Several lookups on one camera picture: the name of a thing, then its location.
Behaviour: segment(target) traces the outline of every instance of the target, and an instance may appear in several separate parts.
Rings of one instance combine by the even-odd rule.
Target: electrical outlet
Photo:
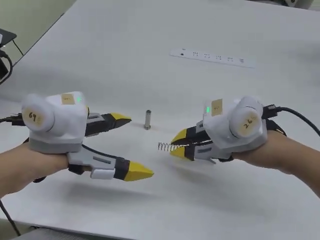
[[[223,56],[223,55],[216,55],[207,52],[195,51],[195,50],[188,50],[185,48],[178,48],[173,49],[170,52],[170,56],[180,57],[185,59],[194,59],[206,62],[213,62],[219,64],[227,64],[233,66],[240,66],[245,68],[254,68],[255,63],[252,60],[234,57],[234,56]]]

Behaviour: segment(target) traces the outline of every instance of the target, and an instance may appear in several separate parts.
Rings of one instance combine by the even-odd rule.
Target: table surface
[[[22,223],[124,239],[318,239],[320,201],[295,177],[239,160],[183,161],[157,146],[218,98],[257,96],[319,124],[319,23],[319,12],[249,1],[78,0],[0,87],[9,100],[0,101],[1,117],[28,93],[82,91],[92,111],[133,119],[85,143],[155,174],[123,182],[62,171],[4,197],[5,206]],[[169,56],[176,48],[247,58],[255,68]],[[276,121],[320,149],[295,116]],[[0,151],[28,135],[8,126],[0,126]]]

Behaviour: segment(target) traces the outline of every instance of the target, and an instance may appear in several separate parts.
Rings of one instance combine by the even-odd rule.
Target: metal spring
[[[160,151],[173,151],[178,148],[184,147],[185,145],[172,145],[170,143],[158,142],[158,150]]]

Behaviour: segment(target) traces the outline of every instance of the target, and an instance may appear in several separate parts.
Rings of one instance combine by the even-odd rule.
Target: handwritten number label
[[[36,125],[37,127],[41,127],[44,123],[44,116],[41,113],[30,108],[26,108],[23,110],[22,118],[24,122]]]
[[[36,121],[37,115],[35,115],[33,112],[29,113],[29,118],[31,118],[34,122]]]
[[[221,115],[223,111],[222,99],[217,99],[211,102],[211,116]]]
[[[61,102],[63,105],[74,105],[75,103],[75,98],[72,93],[64,93],[61,94]]]
[[[258,116],[250,112],[243,123],[241,123],[238,131],[242,136],[247,136],[251,134],[251,132],[254,130],[255,126],[259,123]]]

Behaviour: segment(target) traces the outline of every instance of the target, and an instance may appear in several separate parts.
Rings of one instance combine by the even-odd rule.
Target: black cord
[[[3,84],[8,78],[10,78],[10,76],[11,76],[11,74],[12,74],[12,71],[13,71],[13,69],[14,69],[14,65],[13,65],[13,63],[12,63],[12,61],[11,61],[11,58],[10,58],[4,51],[1,51],[1,50],[0,50],[0,58],[5,58],[5,59],[7,59],[8,62],[9,62],[9,65],[10,65],[10,71],[9,71],[9,73],[7,74],[6,77],[4,77],[3,80],[0,81],[0,85],[1,85],[1,84]]]
[[[4,204],[2,203],[1,199],[0,199],[0,209],[3,211],[4,215],[6,216],[6,218],[8,219],[9,223],[11,224],[13,230],[15,231],[16,235],[19,237],[21,236],[21,233],[19,231],[19,229],[17,228],[16,223],[12,220],[10,214],[8,213],[8,211],[6,210]]]
[[[22,56],[24,56],[24,53],[21,51],[21,49],[18,47],[18,45],[16,44],[15,40],[12,40],[13,44],[16,46],[16,48],[19,50],[19,52],[21,53]]]
[[[320,137],[320,130],[316,127],[316,125],[314,125],[308,118],[306,118],[305,116],[303,116],[301,113],[288,108],[288,107],[282,107],[282,106],[278,106],[276,108],[277,112],[288,112],[291,113],[293,115],[296,115],[298,118],[300,118],[301,120],[303,120],[304,122],[306,122]]]
[[[83,147],[84,149],[89,150],[90,152],[93,152],[94,154],[98,154],[98,155],[101,155],[101,156],[104,156],[104,157],[108,157],[108,158],[111,158],[111,159],[118,159],[117,156],[110,155],[110,154],[106,154],[106,153],[104,153],[104,152],[94,150],[94,149],[92,149],[92,148],[90,148],[90,147],[88,147],[88,146],[86,146],[86,145],[84,145],[84,144],[82,144],[82,147]]]
[[[7,121],[7,118],[6,118],[6,117],[0,119],[0,123],[4,123],[4,122],[6,122],[6,121]]]

